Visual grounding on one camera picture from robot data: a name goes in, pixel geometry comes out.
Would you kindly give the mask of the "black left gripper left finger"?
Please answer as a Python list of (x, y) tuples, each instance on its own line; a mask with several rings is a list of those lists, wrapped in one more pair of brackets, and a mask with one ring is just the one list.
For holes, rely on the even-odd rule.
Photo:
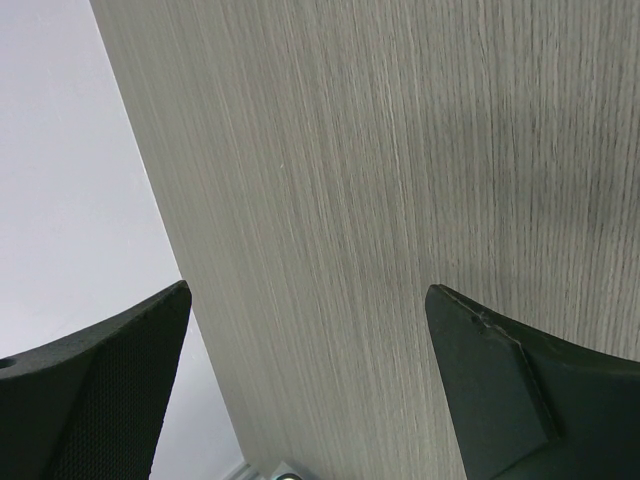
[(4, 479), (147, 479), (187, 332), (180, 280), (1, 361)]

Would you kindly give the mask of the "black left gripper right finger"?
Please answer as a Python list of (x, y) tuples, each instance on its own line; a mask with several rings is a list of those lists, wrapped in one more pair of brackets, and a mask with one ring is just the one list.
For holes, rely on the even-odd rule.
[(425, 310), (470, 479), (636, 479), (639, 365), (500, 315), (444, 285)]

